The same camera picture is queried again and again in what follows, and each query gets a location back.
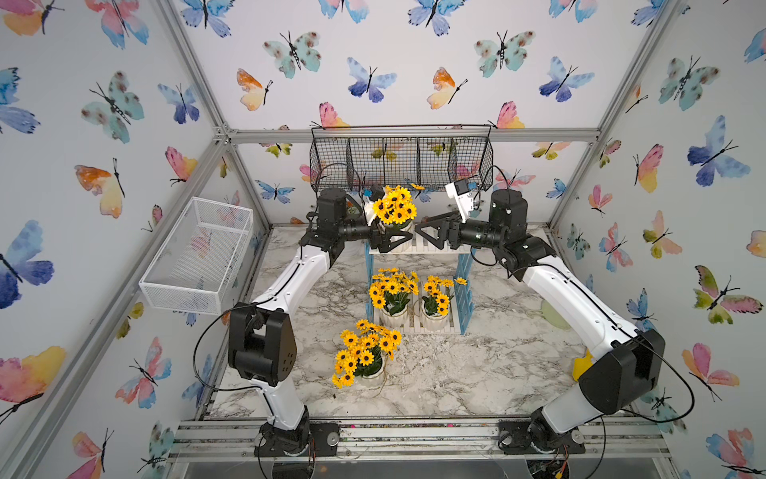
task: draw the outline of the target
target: black wire basket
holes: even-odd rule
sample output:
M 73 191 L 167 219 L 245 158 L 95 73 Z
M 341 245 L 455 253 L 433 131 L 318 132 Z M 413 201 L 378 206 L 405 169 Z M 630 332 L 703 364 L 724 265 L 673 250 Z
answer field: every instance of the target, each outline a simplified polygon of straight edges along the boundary
M 418 127 L 426 126 L 429 132 L 417 133 Z M 311 186 L 317 194 L 331 187 L 362 192 L 370 185 L 410 184 L 437 192 L 468 179 L 471 189 L 486 191 L 492 185 L 487 177 L 493 166 L 492 127 L 452 126 L 434 135 L 434 126 L 439 125 L 315 127 L 309 153 Z M 322 135 L 330 130 L 331 136 Z

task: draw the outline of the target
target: white wire basket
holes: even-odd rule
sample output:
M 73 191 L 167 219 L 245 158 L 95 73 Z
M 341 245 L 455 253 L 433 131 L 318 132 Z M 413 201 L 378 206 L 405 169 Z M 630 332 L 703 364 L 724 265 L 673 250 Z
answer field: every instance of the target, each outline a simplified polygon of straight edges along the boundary
M 192 198 L 139 286 L 151 307 L 221 314 L 253 230 L 253 210 Z

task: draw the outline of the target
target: potted plant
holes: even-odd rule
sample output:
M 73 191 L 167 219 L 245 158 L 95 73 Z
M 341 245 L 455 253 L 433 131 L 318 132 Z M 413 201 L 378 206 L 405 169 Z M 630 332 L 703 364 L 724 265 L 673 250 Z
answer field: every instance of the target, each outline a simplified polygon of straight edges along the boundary
M 412 232 L 417 208 L 412 203 L 410 190 L 401 186 L 385 189 L 385 196 L 372 204 L 375 216 L 385 229 Z
M 418 294 L 417 275 L 400 272 L 398 268 L 378 270 L 370 286 L 372 306 L 381 311 L 381 322 L 387 327 L 400 327 L 409 321 L 407 305 L 412 294 Z
M 466 281 L 459 277 L 455 281 L 458 284 L 465 284 Z M 452 294 L 450 288 L 454 287 L 452 280 L 443 280 L 438 276 L 429 276 L 428 282 L 423 285 L 426 296 L 423 301 L 424 315 L 421 318 L 423 327 L 429 331 L 441 331 L 449 321 L 450 300 Z
M 332 384 L 339 389 L 354 385 L 356 379 L 365 385 L 377 385 L 386 359 L 393 361 L 394 351 L 401 344 L 401 333 L 397 330 L 367 320 L 357 322 L 356 328 L 359 335 L 348 330 L 340 335 L 345 349 L 336 355 L 336 373 L 332 375 Z

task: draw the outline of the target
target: wire mesh basket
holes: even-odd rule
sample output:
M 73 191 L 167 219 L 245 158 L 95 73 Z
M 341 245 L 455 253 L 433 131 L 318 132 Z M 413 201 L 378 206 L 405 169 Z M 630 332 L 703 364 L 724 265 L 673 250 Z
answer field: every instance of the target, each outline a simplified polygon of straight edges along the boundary
M 192 198 L 144 273 L 149 305 L 220 314 L 253 229 L 253 210 Z
M 311 186 L 317 193 L 330 187 L 359 192 L 370 185 L 414 183 L 444 191 L 446 184 L 468 179 L 472 189 L 486 191 L 492 185 L 491 179 L 482 184 L 493 166 L 492 127 L 479 127 L 435 136 L 433 129 L 418 134 L 411 125 L 350 126 L 334 129 L 329 137 L 317 133 L 330 129 L 314 128 Z M 358 137 L 360 129 L 367 129 L 367 136 Z M 344 133 L 349 137 L 339 137 Z

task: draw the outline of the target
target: orange butterfly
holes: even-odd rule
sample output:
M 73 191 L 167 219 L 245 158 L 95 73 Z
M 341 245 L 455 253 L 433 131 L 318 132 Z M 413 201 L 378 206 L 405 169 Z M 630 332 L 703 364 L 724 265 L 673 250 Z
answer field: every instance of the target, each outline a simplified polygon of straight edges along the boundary
M 672 235 L 665 229 L 665 218 L 663 218 L 662 212 L 657 212 L 657 216 L 652 221 L 652 228 L 643 230 L 643 240 L 652 244 L 652 256 L 655 258 L 661 258 L 663 256 L 663 250 L 667 254 L 678 254 L 683 251 L 676 243 L 668 239 L 667 235 Z
M 111 215 L 119 218 L 123 212 L 123 198 L 125 190 L 119 182 L 119 173 L 117 172 L 117 158 L 112 158 L 114 174 L 92 166 L 77 165 L 77 179 L 86 191 L 93 192 L 94 196 L 102 195 L 100 209 L 102 215 Z
M 468 83 L 467 79 L 455 87 L 455 80 L 447 73 L 447 70 L 444 70 L 444 67 L 440 67 L 434 75 L 434 90 L 438 90 L 438 92 L 432 94 L 427 100 L 431 109 L 438 110 L 444 105 L 450 104 L 460 87 L 466 83 Z
M 264 86 L 260 84 L 258 80 L 253 78 L 248 72 L 241 68 L 237 70 L 237 83 L 240 84 L 243 91 L 247 91 L 245 95 L 242 95 L 240 102 L 247 107 L 250 111 L 255 111 L 260 108 L 261 105 L 266 104 L 266 95 L 269 93 L 269 87 L 273 81 L 269 80 L 269 84 Z

